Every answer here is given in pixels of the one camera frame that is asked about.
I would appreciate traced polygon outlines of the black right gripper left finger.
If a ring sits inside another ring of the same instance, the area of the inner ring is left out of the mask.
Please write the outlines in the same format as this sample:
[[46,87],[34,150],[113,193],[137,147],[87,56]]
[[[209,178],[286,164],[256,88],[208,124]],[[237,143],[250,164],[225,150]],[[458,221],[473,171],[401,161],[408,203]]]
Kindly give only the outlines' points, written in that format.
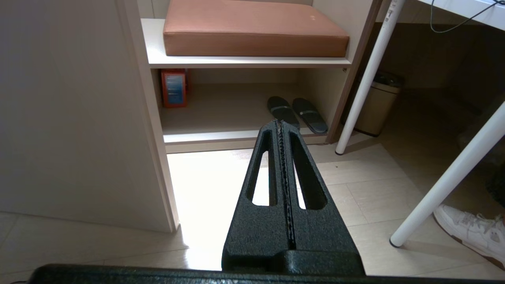
[[[274,120],[258,132],[223,247],[224,271],[272,270],[276,255],[296,246],[284,126],[285,123]],[[263,153],[268,155],[267,206],[253,203]]]

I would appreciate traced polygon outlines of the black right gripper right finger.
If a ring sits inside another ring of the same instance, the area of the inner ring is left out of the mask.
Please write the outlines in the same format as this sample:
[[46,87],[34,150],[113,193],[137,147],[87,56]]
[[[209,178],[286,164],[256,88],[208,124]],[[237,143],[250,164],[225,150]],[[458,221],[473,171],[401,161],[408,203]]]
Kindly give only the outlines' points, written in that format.
[[301,135],[278,123],[288,249],[278,255],[296,275],[364,275],[355,243]]

